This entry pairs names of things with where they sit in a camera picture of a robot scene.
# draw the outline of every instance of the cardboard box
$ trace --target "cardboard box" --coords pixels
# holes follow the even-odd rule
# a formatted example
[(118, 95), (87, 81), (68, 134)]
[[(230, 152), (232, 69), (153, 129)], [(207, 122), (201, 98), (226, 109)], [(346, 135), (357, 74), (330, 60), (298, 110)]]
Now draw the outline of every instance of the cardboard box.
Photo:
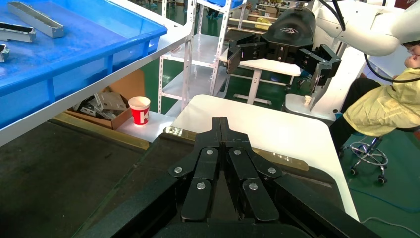
[[(256, 15), (258, 16), (258, 11), (250, 11), (249, 15)], [(254, 16), (248, 16), (248, 21), (257, 21), (257, 18)]]
[(265, 9), (265, 16), (277, 18), (278, 17), (278, 8), (268, 6)]
[[(120, 79), (119, 81), (108, 86), (107, 90), (121, 94), (124, 102), (127, 104), (127, 101), (130, 98), (145, 95), (144, 74), (141, 70), (138, 69), (132, 72), (131, 74), (127, 75), (126, 77)], [(77, 118), (89, 121), (93, 124), (100, 125), (113, 130), (119, 128), (124, 122), (126, 122), (131, 117), (131, 110), (128, 107), (128, 104), (127, 109), (113, 120), (105, 120), (92, 117), (79, 112), (74, 112), (72, 109), (66, 110), (66, 113)]]
[(266, 14), (267, 14), (267, 13), (273, 13), (273, 14), (276, 14), (276, 15), (277, 15), (277, 13), (278, 13), (278, 8), (268, 6), (267, 8), (265, 8), (265, 13), (266, 13)]

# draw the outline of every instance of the chair wheel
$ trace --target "chair wheel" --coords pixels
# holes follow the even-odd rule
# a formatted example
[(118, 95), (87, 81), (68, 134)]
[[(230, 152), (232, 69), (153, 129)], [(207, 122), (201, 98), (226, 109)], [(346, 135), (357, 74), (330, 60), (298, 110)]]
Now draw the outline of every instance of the chair wheel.
[(378, 176), (378, 183), (386, 184), (387, 182), (388, 182), (388, 180), (384, 176), (382, 176), (382, 175)]
[(344, 157), (344, 150), (343, 150), (343, 148), (341, 148), (339, 151), (338, 151), (338, 158), (339, 159), (342, 159)]
[(352, 175), (357, 175), (359, 172), (358, 172), (355, 168), (351, 168), (351, 169), (350, 169), (350, 173), (351, 173)]

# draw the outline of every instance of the metal bracket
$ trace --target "metal bracket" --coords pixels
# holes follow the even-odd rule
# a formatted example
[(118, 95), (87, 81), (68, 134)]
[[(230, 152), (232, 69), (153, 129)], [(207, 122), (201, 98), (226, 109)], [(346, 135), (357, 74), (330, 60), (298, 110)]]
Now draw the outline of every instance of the metal bracket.
[(24, 42), (33, 42), (36, 38), (36, 31), (33, 27), (8, 24), (0, 22), (0, 40), (16, 40)]
[(34, 10), (32, 7), (18, 2), (12, 1), (7, 4), (9, 12), (20, 17), (25, 23), (35, 27), (44, 34), (58, 38), (64, 36), (64, 26), (50, 19), (47, 15)]
[(0, 63), (6, 62), (7, 57), (9, 57), (10, 49), (7, 48), (6, 44), (0, 45)]

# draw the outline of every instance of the black cable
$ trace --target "black cable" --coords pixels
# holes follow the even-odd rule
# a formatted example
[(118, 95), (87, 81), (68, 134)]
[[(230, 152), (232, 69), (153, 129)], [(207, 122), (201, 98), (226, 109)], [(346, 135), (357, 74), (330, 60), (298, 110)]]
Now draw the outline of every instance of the black cable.
[(344, 18), (343, 18), (343, 15), (341, 14), (341, 10), (340, 10), (340, 7), (338, 6), (337, 0), (332, 0), (332, 4), (334, 5), (335, 11), (337, 12), (337, 15), (338, 15), (337, 20), (340, 23), (341, 30), (346, 31), (346, 24), (344, 23)]
[(324, 5), (326, 8), (328, 8), (328, 10), (330, 10), (332, 12), (332, 14), (335, 16), (335, 18), (337, 18), (338, 23), (340, 23), (341, 26), (341, 30), (345, 31), (346, 30), (346, 25), (344, 24), (344, 20), (343, 20), (343, 16), (340, 17), (338, 16), (337, 12), (330, 6), (328, 5), (324, 0), (318, 0), (322, 5)]
[(380, 75), (379, 73), (377, 73), (373, 69), (372, 65), (370, 65), (370, 62), (368, 60), (368, 56), (366, 54), (365, 54), (365, 61), (366, 61), (367, 67), (372, 71), (372, 73), (374, 75), (376, 75), (380, 79), (383, 79), (383, 80), (385, 80), (387, 82), (391, 82), (391, 83), (411, 83), (411, 82), (416, 82), (416, 81), (419, 81), (420, 80), (420, 78), (414, 78), (414, 79), (408, 79), (408, 80), (393, 80), (393, 79), (390, 79), (390, 78), (385, 78), (384, 76)]

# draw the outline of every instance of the person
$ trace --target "person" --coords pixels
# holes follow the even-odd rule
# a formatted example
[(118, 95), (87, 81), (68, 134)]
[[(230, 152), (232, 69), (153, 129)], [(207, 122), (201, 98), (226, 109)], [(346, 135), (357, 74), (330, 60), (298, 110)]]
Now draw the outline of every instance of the person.
[(407, 69), (394, 76), (392, 85), (358, 78), (350, 86), (339, 117), (329, 128), (335, 150), (341, 148), (352, 133), (382, 136), (395, 128), (420, 125), (420, 81), (398, 83), (398, 80), (420, 78), (420, 40), (403, 44), (411, 54)]
[(214, 10), (214, 9), (211, 9), (211, 8), (209, 8), (209, 10), (207, 11), (207, 19), (211, 19), (211, 15), (214, 13), (214, 15), (213, 15), (213, 18), (214, 19), (218, 19), (218, 18), (220, 18), (220, 16), (219, 16), (219, 12), (218, 11), (216, 11), (216, 10)]

